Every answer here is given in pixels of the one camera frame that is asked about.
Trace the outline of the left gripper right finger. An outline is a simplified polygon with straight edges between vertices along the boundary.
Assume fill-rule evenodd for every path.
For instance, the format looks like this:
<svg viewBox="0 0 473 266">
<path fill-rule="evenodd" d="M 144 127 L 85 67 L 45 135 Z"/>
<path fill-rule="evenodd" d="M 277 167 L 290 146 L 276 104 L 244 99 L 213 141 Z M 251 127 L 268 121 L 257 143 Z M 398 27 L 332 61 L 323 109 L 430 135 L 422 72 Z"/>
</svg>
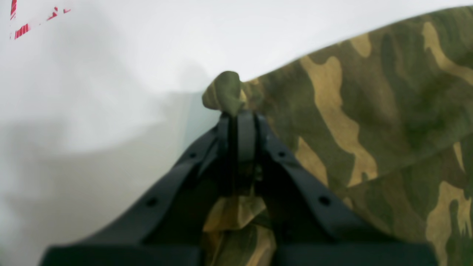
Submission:
<svg viewBox="0 0 473 266">
<path fill-rule="evenodd" d="M 275 266 L 436 266 L 426 244 L 375 229 L 317 180 L 272 133 L 262 115 L 237 116 L 236 189 L 251 187 L 270 214 Z"/>
</svg>

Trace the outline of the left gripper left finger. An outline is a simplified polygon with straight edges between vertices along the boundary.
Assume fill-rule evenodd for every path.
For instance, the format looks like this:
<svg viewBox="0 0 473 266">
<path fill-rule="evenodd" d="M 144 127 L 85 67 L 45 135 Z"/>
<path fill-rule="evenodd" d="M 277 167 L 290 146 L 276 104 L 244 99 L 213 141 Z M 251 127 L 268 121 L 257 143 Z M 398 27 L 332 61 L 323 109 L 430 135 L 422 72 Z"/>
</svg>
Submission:
<svg viewBox="0 0 473 266">
<path fill-rule="evenodd" d="M 203 266 L 203 224 L 220 194 L 232 119 L 223 113 L 125 213 L 93 235 L 51 246 L 42 266 Z"/>
</svg>

